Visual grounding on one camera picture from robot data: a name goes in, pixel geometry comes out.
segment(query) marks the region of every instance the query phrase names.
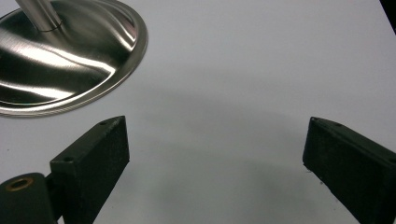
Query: white table surface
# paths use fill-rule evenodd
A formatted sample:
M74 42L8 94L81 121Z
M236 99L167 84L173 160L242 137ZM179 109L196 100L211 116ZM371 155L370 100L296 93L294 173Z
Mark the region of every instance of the white table surface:
M396 36L379 1L123 2L148 27L143 62L82 108L0 117L1 182L47 175L125 115L132 160L96 224L358 223L302 155L312 116L396 149Z

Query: metal pole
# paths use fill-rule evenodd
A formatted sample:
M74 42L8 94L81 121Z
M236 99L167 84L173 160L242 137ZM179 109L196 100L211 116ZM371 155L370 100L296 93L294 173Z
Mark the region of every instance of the metal pole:
M61 25L61 19L50 0L15 0L39 31L51 31Z

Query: metal lamp base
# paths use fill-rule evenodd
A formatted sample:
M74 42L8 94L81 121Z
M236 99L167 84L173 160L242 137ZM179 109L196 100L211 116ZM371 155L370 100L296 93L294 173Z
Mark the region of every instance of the metal lamp base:
M1 115L42 116L85 105L120 85L145 54L146 25L123 3L49 5L60 18L53 29L40 28L41 18L35 23L35 11L32 16L21 4L23 11L0 19Z

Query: black plastic block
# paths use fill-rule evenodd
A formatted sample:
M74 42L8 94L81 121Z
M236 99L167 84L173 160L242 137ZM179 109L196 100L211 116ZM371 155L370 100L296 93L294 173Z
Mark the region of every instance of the black plastic block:
M393 223L395 153L339 123L311 118L303 161L360 223Z
M1 224L53 224L53 220L42 174L19 175L0 185Z
M64 221L93 223L129 162L125 117L104 120L50 162L64 186Z

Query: stainless steel base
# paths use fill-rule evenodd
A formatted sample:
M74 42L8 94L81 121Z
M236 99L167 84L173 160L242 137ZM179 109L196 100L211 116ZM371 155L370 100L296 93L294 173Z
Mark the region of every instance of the stainless steel base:
M0 20L0 114L41 116L85 105L121 84L142 60L142 18L115 0L56 0L62 20L38 31L22 10Z

